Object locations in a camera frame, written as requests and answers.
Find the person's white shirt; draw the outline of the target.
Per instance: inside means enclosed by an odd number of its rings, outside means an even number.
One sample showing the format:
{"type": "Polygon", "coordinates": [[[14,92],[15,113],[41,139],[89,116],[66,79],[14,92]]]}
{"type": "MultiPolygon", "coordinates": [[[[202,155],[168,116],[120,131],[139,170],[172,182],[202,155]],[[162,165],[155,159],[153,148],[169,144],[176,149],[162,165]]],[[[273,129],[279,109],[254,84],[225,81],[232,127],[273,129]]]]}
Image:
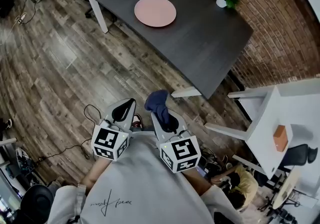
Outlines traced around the person's white shirt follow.
{"type": "Polygon", "coordinates": [[[88,195],[81,184],[59,188],[47,224],[244,224],[219,187],[199,196],[155,144],[150,132],[136,133],[88,195]]]}

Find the white table leg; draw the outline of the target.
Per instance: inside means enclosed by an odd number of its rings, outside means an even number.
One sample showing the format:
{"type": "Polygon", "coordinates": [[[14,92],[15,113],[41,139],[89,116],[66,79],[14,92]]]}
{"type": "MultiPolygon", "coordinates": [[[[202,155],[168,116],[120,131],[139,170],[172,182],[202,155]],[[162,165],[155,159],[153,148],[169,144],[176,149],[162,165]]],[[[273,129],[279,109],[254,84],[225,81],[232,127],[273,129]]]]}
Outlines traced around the white table leg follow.
{"type": "Polygon", "coordinates": [[[102,12],[101,12],[101,9],[100,9],[98,1],[89,0],[89,3],[91,5],[91,7],[92,7],[92,10],[94,12],[94,15],[95,15],[97,21],[98,21],[98,24],[100,25],[100,28],[101,28],[102,32],[104,34],[106,34],[109,30],[108,30],[107,25],[105,23],[105,19],[103,17],[102,12]]]}
{"type": "Polygon", "coordinates": [[[173,98],[193,97],[193,96],[201,96],[201,95],[202,94],[200,93],[200,91],[193,86],[175,90],[171,93],[171,96],[173,98]]]}

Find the person's right forearm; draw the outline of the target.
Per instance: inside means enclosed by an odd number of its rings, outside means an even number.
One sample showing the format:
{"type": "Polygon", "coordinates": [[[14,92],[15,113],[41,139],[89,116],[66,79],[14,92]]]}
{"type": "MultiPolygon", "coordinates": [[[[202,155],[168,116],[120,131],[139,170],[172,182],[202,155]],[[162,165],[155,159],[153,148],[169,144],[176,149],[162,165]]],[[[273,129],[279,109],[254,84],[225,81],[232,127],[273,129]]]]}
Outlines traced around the person's right forearm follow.
{"type": "Polygon", "coordinates": [[[211,188],[211,184],[201,176],[196,168],[185,170],[182,172],[182,174],[195,189],[199,196],[202,196],[211,188]]]}

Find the person's left forearm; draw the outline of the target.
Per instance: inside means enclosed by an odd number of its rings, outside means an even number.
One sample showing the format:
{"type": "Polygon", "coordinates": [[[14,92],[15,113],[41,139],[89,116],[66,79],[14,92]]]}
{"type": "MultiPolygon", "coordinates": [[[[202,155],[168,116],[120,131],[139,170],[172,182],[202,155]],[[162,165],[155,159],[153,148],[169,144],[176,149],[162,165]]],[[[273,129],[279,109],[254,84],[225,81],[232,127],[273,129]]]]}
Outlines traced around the person's left forearm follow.
{"type": "Polygon", "coordinates": [[[85,194],[88,195],[94,184],[97,182],[101,174],[107,169],[107,167],[112,163],[111,160],[107,158],[99,157],[93,164],[90,171],[85,175],[85,177],[80,182],[86,188],[85,194]]]}

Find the dark blue cloth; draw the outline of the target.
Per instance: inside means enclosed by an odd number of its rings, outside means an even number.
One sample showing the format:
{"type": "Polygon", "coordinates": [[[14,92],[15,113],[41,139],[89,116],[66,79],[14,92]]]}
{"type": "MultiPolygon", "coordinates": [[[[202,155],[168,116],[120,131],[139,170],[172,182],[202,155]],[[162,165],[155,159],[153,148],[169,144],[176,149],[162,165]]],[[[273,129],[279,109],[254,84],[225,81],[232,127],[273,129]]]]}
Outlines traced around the dark blue cloth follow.
{"type": "Polygon", "coordinates": [[[169,126],[171,114],[169,114],[169,110],[166,106],[167,96],[167,90],[154,91],[148,96],[144,107],[147,111],[151,111],[156,116],[161,128],[165,132],[171,132],[169,126]]]}

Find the beige round table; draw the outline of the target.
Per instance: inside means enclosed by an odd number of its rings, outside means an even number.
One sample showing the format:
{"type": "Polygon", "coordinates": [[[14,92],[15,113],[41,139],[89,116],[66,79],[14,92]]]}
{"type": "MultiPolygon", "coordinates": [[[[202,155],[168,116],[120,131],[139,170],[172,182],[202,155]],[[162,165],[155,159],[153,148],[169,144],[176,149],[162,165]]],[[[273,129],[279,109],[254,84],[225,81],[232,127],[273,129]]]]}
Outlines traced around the beige round table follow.
{"type": "Polygon", "coordinates": [[[272,209],[279,208],[290,196],[300,177],[300,170],[301,168],[299,166],[294,166],[293,169],[290,171],[289,175],[284,180],[284,183],[282,184],[278,194],[274,199],[272,209]]]}

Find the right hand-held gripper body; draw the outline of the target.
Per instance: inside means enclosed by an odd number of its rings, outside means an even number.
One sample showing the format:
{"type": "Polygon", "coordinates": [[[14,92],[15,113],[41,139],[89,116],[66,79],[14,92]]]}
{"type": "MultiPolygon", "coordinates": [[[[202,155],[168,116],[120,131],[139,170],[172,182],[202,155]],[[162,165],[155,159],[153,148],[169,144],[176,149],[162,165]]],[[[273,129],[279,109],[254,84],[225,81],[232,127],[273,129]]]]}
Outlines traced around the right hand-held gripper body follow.
{"type": "Polygon", "coordinates": [[[176,133],[165,132],[156,116],[151,113],[160,158],[173,173],[195,168],[201,157],[198,140],[188,131],[187,124],[182,116],[175,111],[169,111],[169,114],[179,122],[176,133]]]}

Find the person's red white shoe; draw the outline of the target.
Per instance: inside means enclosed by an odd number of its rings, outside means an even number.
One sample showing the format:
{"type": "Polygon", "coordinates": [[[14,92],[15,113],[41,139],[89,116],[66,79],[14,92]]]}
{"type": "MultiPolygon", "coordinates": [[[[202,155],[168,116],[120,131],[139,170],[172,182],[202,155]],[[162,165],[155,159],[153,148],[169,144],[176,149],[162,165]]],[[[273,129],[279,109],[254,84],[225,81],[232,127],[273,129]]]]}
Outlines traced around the person's red white shoe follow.
{"type": "Polygon", "coordinates": [[[139,128],[139,129],[143,128],[143,121],[142,121],[142,118],[139,114],[134,114],[133,121],[132,121],[132,127],[139,128]]]}

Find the white desk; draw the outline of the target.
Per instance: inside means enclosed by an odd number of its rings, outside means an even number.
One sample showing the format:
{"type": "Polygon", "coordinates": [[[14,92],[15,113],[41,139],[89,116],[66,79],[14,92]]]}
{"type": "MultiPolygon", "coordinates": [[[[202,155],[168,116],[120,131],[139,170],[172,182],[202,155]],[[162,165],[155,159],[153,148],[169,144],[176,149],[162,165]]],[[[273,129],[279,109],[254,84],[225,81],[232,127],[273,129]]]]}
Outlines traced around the white desk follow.
{"type": "Polygon", "coordinates": [[[320,78],[233,92],[228,97],[260,103],[247,131],[208,122],[205,128],[243,140],[258,165],[236,155],[233,158],[268,178],[272,178],[285,155],[284,151],[277,150],[273,139],[278,126],[285,127],[288,141],[293,137],[293,124],[303,125],[314,135],[320,135],[320,78]]]}

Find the big pink plate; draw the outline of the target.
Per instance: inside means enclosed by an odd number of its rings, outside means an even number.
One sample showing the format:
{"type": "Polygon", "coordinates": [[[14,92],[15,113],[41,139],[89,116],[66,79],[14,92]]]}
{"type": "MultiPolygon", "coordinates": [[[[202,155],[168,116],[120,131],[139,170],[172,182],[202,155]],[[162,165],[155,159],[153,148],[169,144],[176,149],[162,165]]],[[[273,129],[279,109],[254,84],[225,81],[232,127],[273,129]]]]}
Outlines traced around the big pink plate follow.
{"type": "Polygon", "coordinates": [[[139,0],[135,5],[134,14],[144,25],[161,28],[176,19],[177,11],[168,0],[139,0]]]}

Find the orange box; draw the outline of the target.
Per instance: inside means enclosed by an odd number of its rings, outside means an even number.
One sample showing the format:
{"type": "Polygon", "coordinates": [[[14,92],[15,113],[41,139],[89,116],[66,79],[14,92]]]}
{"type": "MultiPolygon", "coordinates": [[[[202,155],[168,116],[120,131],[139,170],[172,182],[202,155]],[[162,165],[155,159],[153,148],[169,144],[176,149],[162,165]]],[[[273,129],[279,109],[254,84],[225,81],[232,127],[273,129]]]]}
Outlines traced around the orange box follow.
{"type": "Polygon", "coordinates": [[[273,134],[274,144],[278,152],[283,152],[288,144],[286,127],[279,125],[273,134]]]}

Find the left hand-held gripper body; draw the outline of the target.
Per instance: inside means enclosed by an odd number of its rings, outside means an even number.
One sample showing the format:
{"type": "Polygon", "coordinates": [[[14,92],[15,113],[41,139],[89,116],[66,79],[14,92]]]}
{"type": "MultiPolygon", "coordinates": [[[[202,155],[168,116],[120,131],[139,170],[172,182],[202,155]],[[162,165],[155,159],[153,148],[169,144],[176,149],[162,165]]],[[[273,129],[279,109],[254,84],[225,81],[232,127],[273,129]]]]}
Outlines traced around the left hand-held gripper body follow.
{"type": "Polygon", "coordinates": [[[94,126],[91,148],[94,155],[117,161],[129,145],[132,135],[131,127],[136,109],[136,101],[132,104],[126,119],[113,123],[112,111],[128,99],[120,100],[107,107],[106,116],[100,124],[94,126]]]}

